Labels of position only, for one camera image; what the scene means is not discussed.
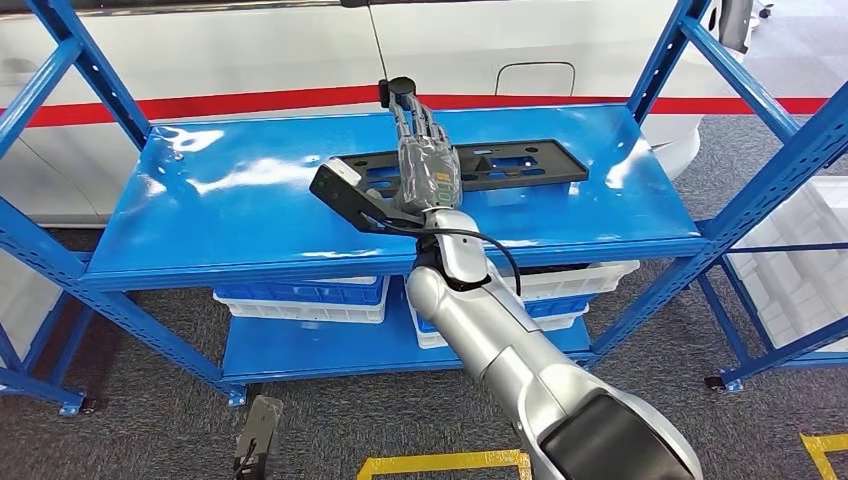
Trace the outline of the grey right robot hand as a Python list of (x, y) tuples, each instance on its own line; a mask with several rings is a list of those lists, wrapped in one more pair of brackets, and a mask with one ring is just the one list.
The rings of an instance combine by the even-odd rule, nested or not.
[(395, 206), (410, 215), (456, 209), (463, 198), (460, 160), (432, 111), (409, 91), (388, 91), (398, 132), (399, 187)]

